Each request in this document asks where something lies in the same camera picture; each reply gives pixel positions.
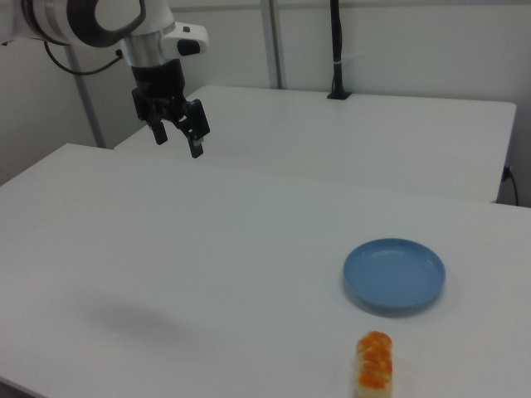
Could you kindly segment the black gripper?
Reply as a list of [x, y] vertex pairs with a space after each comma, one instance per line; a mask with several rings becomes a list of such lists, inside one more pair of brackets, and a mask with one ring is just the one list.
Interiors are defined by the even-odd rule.
[[133, 67], [136, 88], [133, 90], [134, 106], [140, 120], [153, 132], [155, 143], [168, 141], [163, 119], [176, 123], [188, 141], [192, 158], [203, 155], [202, 143], [210, 133], [202, 102], [187, 101], [183, 90], [185, 79], [179, 59], [161, 66]]

